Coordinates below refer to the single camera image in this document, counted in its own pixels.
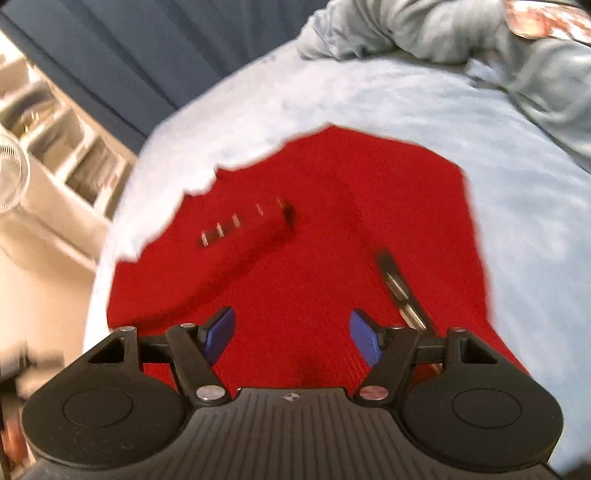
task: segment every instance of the dark blue curtain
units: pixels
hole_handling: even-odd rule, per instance
[[[326,0],[10,0],[0,29],[133,151]]]

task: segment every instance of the screw head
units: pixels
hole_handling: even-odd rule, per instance
[[[219,400],[226,394],[226,389],[219,385],[204,385],[197,389],[197,396],[203,401]]]
[[[364,400],[383,400],[388,396],[388,390],[378,385],[367,385],[359,390],[359,396]]]

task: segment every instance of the circular pad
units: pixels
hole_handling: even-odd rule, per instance
[[[486,388],[460,393],[452,406],[458,418],[481,429],[508,427],[521,415],[521,406],[511,395]]]
[[[552,395],[504,362],[460,364],[419,384],[401,419],[432,457],[481,472],[546,462],[563,425]]]
[[[133,407],[134,402],[127,393],[94,388],[72,395],[64,405],[64,415],[80,427],[101,428],[124,420]]]
[[[33,452],[77,469],[139,462],[166,447],[185,417],[168,385],[117,364],[64,370],[25,404]]]

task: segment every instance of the red fabric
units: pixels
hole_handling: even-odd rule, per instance
[[[466,326],[519,365],[487,321],[464,193],[460,169],[416,145],[336,127],[289,142],[252,167],[219,170],[137,263],[117,265],[109,325],[156,335],[231,305],[236,334],[215,367],[228,388],[352,390],[367,367],[351,311],[403,323],[372,257],[385,247],[440,333]],[[198,248],[203,230],[276,197],[293,205],[293,228],[276,215]]]

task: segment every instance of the white shelf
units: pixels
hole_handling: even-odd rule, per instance
[[[29,228],[94,270],[135,156],[16,48],[2,50],[0,131],[18,138],[30,158],[31,180],[22,207],[40,223]],[[96,157],[95,147],[107,153]],[[92,162],[79,170],[85,161]]]
[[[101,215],[106,215],[107,207],[115,194],[117,187],[119,186],[120,181],[125,181],[123,177],[123,172],[125,171],[125,167],[127,166],[127,162],[121,158],[117,158],[117,166],[113,169],[109,178],[105,182],[105,186],[99,192],[98,196],[96,197],[95,204],[93,205],[95,211],[99,212]]]
[[[65,183],[75,168],[80,164],[80,161],[88,153],[88,151],[95,144],[99,136],[88,125],[82,125],[83,138],[74,151],[64,158],[63,162],[56,169],[54,175],[56,180]]]
[[[78,117],[69,106],[63,106],[44,121],[27,138],[22,138],[23,147],[39,159],[50,172],[55,173],[74,153],[84,139]]]
[[[29,68],[24,58],[0,67],[0,98],[9,96],[29,83]]]

